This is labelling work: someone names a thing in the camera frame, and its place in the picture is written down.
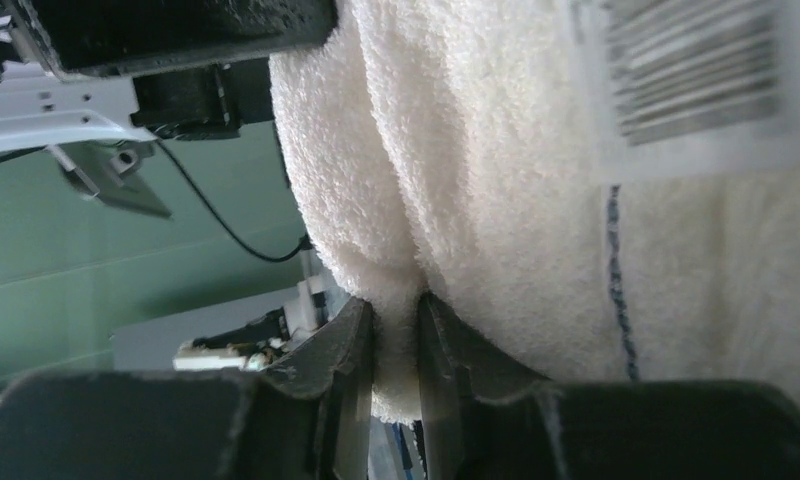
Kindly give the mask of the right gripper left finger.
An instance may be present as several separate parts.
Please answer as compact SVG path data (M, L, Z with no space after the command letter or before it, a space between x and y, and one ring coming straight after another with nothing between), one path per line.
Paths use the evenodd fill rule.
M364 479L373 379L372 306L352 298L263 373L260 476Z

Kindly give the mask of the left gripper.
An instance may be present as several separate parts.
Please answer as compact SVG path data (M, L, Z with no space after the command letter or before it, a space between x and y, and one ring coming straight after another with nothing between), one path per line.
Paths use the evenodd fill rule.
M333 1L6 1L38 62L61 80L128 78L133 125L228 139L273 120L270 55L323 45Z

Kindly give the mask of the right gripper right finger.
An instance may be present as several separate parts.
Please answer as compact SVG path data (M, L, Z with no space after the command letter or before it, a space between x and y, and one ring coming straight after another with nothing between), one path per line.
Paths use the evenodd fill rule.
M546 479L535 400L546 376L505 354L433 294L417 306L418 375L430 479Z

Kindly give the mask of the cream towel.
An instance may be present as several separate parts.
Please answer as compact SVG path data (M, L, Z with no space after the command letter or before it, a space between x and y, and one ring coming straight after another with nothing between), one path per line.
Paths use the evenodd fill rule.
M800 169L598 185L552 2L339 9L324 46L271 57L272 97L311 240L377 314L377 416L421 415L425 292L557 381L800 405Z

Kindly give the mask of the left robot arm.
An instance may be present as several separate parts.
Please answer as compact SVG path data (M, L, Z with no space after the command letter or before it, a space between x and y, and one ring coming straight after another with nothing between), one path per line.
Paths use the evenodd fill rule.
M0 1L0 163L51 154L82 196L167 218L161 140L271 121L268 58L324 44L332 1Z

